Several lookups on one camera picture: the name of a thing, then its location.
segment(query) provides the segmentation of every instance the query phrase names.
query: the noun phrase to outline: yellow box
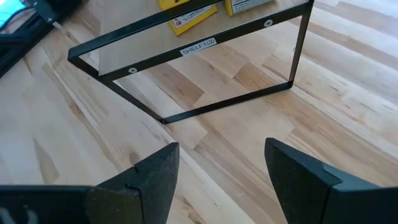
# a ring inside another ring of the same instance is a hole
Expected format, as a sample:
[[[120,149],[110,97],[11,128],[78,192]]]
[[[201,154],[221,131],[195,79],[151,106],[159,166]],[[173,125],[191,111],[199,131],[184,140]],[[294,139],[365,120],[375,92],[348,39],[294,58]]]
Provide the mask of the yellow box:
[[[183,4],[187,1],[189,0],[159,0],[159,4],[160,8],[164,11],[166,9],[170,9],[171,7],[178,6],[179,4]],[[180,35],[216,12],[217,7],[215,4],[213,4],[190,12],[178,18],[172,19],[169,23],[175,34]]]
[[[225,0],[225,9],[232,16],[270,1],[273,0]]]

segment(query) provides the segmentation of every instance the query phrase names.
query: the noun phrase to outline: blue screen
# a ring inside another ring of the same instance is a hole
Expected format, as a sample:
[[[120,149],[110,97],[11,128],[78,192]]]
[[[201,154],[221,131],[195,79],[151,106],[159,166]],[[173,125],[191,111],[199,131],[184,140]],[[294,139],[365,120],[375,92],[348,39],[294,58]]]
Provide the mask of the blue screen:
[[[20,0],[0,0],[0,27],[16,11],[25,8]]]

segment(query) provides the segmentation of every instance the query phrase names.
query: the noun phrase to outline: black metal frame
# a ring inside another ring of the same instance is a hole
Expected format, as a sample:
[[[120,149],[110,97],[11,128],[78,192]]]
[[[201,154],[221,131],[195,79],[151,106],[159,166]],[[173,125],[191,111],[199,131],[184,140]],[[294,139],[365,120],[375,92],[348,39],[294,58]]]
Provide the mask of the black metal frame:
[[[53,12],[44,0],[29,2],[35,2],[35,13],[12,34],[0,34],[0,78],[54,28],[53,22],[64,20],[81,3],[80,0],[65,0],[62,11]]]
[[[174,19],[178,16],[182,16],[186,13],[192,12],[197,9],[201,9],[205,6],[209,6],[210,4],[214,4],[219,1],[222,1],[222,0],[203,0],[203,1],[191,0],[189,2],[178,5],[176,7],[168,9],[166,11],[159,12],[159,13],[149,16],[145,19],[142,19],[142,20],[139,20],[132,24],[129,24],[125,27],[122,27],[120,29],[112,31],[108,34],[99,36],[93,40],[90,40],[88,42],[85,42],[83,44],[80,44],[80,45],[70,49],[69,54],[68,54],[68,61],[70,63],[74,64],[74,66],[78,67],[80,70],[83,70],[85,73],[87,73],[94,79],[98,80],[99,82],[101,82],[102,84],[107,86],[108,88],[110,88],[111,90],[113,90],[115,93],[117,93],[118,95],[120,95],[121,97],[126,99],[128,102],[132,103],[133,105],[135,105],[136,107],[141,109],[143,112],[147,113],[148,115],[150,115],[151,117],[153,117],[154,119],[156,119],[157,121],[159,121],[162,124],[170,124],[170,123],[180,121],[183,119],[191,118],[193,116],[198,116],[200,114],[204,114],[204,113],[207,113],[210,111],[225,108],[227,106],[232,106],[232,105],[235,105],[238,103],[242,103],[242,102],[253,100],[253,99],[256,99],[256,98],[259,98],[262,96],[266,96],[266,95],[270,95],[273,93],[277,93],[280,91],[290,89],[293,86],[294,78],[295,78],[296,71],[297,71],[297,66],[299,64],[300,55],[301,55],[301,51],[302,51],[302,47],[303,47],[303,43],[304,43],[305,34],[307,32],[307,27],[308,27],[308,23],[310,20],[314,0],[309,0],[308,2],[301,4],[299,6],[295,6],[290,9],[275,13],[273,15],[263,17],[256,21],[252,21],[250,23],[243,24],[241,26],[221,32],[219,34],[215,34],[215,35],[206,37],[204,39],[200,39],[196,42],[192,42],[190,44],[181,46],[179,48],[169,50],[168,52],[164,52],[162,54],[153,56],[151,58],[134,63],[132,65],[117,69],[115,71],[109,72],[104,75],[99,75],[99,71],[97,71],[97,69],[93,68],[91,65],[89,65],[88,63],[86,63],[84,60],[82,60],[80,58],[80,56],[83,54],[86,54],[86,53],[96,50],[98,48],[104,47],[105,45],[111,44],[115,41],[129,37],[138,32],[144,31],[151,27],[154,27],[154,26],[157,26],[164,22],[167,22],[167,21]],[[280,22],[284,22],[284,21],[293,19],[298,16],[302,16],[302,20],[301,20],[301,24],[300,24],[300,29],[298,31],[297,43],[296,43],[296,48],[295,48],[295,52],[294,52],[292,68],[290,70],[289,80],[285,83],[281,83],[281,84],[278,84],[275,86],[264,88],[262,90],[254,91],[252,93],[247,93],[245,95],[237,96],[237,97],[230,98],[228,100],[223,100],[223,101],[213,103],[213,104],[210,104],[207,106],[202,106],[202,107],[194,109],[194,110],[190,110],[190,111],[186,111],[186,112],[183,112],[180,114],[162,118],[155,111],[151,110],[148,106],[144,105],[137,98],[133,97],[131,94],[129,94],[127,91],[125,91],[123,88],[121,88],[120,86],[118,86],[117,84],[115,84],[113,82],[114,80],[117,80],[119,78],[126,77],[128,75],[132,75],[133,73],[136,73],[136,72],[145,70],[147,68],[151,68],[153,66],[159,65],[161,63],[165,63],[170,60],[179,58],[182,56],[180,53],[180,50],[185,49],[191,45],[200,43],[206,39],[215,38],[217,44],[220,44],[222,42],[226,42],[228,40],[235,39],[237,37],[246,35],[251,32],[255,32],[255,31],[263,29],[265,27],[269,27],[269,26],[265,26],[265,23],[269,20],[272,21],[271,26],[273,26]]]

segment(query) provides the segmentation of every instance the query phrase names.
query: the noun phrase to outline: wooden floor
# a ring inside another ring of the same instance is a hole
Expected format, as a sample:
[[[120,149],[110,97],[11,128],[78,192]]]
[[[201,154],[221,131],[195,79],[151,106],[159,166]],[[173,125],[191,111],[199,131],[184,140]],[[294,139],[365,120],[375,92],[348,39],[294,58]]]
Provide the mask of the wooden floor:
[[[317,0],[291,90],[168,126],[66,61],[70,47],[98,35],[101,1],[0,79],[0,183],[95,185],[178,141],[169,223],[286,223],[264,160],[264,140],[273,137],[375,184],[398,185],[396,0]],[[166,116],[279,83],[299,21],[118,84]]]

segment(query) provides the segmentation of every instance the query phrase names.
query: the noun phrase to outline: white sticker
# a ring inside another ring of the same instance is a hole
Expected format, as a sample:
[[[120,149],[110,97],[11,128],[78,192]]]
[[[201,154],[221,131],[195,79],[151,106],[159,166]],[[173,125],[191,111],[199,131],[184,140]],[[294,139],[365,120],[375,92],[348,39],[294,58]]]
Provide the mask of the white sticker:
[[[190,12],[188,14],[185,14],[183,16],[177,17],[173,19],[173,24],[175,28],[180,28],[181,26],[184,26],[186,23],[196,19],[198,16],[202,15],[203,13],[209,11],[213,6],[206,6],[201,9],[198,9],[196,11]]]
[[[216,44],[217,44],[216,39],[210,38],[210,39],[202,41],[202,42],[200,42],[198,44],[195,44],[195,45],[192,45],[190,47],[187,47],[186,49],[182,49],[182,50],[180,50],[180,52],[181,52],[182,56],[186,56],[188,54],[192,54],[192,53],[198,52],[200,50],[203,50],[203,49],[206,49],[208,47],[214,46]]]
[[[232,11],[237,13],[269,1],[271,0],[231,0]]]

